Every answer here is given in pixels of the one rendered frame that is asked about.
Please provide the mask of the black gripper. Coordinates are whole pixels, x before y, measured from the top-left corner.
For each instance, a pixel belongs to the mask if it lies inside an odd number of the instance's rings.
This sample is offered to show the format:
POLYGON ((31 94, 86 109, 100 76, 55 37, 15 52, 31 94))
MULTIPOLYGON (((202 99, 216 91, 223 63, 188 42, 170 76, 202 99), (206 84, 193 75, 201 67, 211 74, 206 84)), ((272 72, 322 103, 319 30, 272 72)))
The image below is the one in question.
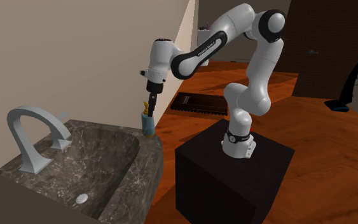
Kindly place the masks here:
POLYGON ((157 94, 163 92, 163 83, 147 82, 146 90, 150 93, 148 100, 148 116, 152 117, 156 106, 157 94))

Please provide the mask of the blue soap dispenser bottle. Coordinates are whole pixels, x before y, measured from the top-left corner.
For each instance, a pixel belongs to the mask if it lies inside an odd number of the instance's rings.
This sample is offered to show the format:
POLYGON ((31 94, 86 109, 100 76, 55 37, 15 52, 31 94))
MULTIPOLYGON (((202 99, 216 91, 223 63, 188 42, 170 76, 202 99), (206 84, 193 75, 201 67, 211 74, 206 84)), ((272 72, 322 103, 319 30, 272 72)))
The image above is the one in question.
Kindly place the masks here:
POLYGON ((145 137, 153 137, 155 134, 155 124, 153 117, 148 116, 149 106, 144 102, 144 111, 141 113, 142 133, 145 137))

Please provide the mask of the black floor grate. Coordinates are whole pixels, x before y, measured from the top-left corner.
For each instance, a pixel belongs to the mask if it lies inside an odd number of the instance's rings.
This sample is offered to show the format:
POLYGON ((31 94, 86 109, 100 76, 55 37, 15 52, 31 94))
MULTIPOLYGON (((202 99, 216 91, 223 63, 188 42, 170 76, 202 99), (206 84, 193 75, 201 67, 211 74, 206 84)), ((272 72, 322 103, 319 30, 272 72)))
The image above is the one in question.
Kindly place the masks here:
POLYGON ((228 105, 223 96, 179 92, 171 109, 195 113, 228 116, 228 105))

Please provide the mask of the dark marble sink basin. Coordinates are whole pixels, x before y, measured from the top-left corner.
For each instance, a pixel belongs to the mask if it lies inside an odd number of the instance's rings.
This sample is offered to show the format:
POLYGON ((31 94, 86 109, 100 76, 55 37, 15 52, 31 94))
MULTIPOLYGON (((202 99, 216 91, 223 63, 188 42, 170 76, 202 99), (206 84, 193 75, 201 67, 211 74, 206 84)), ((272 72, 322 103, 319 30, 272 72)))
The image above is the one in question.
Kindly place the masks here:
POLYGON ((162 142, 140 129, 69 120, 64 151, 52 137, 35 149, 51 159, 38 174, 20 171, 16 156, 0 175, 105 224, 144 224, 163 173, 162 142))

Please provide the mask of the white cabinet with small items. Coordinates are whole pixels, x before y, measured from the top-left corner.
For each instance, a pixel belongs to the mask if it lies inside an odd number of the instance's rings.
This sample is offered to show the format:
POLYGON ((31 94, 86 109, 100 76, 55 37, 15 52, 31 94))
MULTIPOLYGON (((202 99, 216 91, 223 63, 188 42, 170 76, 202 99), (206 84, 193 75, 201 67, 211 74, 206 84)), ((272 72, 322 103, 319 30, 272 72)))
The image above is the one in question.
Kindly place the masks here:
POLYGON ((199 27, 197 30, 197 42, 196 46, 200 46, 204 41, 206 41, 210 36, 209 26, 199 27))

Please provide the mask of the black robot stand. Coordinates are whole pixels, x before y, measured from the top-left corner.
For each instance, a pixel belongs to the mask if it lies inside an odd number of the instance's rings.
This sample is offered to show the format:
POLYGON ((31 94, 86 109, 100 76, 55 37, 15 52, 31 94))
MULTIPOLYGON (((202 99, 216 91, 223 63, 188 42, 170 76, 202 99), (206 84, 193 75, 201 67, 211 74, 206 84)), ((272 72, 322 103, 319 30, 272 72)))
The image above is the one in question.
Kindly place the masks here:
POLYGON ((175 150, 176 209, 191 224, 262 224, 294 154, 254 133, 251 158, 231 158, 221 146, 222 119, 175 150))

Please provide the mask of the grey arched faucet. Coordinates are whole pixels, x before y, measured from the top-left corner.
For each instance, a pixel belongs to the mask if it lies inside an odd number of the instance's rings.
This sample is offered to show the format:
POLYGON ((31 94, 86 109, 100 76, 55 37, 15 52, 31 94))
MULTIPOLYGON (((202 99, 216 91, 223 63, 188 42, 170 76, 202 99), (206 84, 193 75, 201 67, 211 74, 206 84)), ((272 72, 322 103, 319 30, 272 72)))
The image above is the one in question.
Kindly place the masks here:
POLYGON ((50 129, 53 144, 51 148, 64 151, 71 145, 68 138, 71 136, 68 128, 51 113, 35 106, 19 106, 7 114, 7 124, 22 154, 20 171, 38 174, 52 160, 38 153, 22 127, 21 117, 35 118, 50 129))

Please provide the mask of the dark wooden door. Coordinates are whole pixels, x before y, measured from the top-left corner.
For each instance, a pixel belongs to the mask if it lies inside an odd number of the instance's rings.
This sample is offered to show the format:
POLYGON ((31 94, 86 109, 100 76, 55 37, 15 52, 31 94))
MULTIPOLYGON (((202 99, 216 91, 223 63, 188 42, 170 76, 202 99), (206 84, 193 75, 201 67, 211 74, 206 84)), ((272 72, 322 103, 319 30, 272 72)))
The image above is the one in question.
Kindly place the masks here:
POLYGON ((358 0, 291 0, 276 71, 297 73, 293 95, 336 99, 358 62, 358 0))

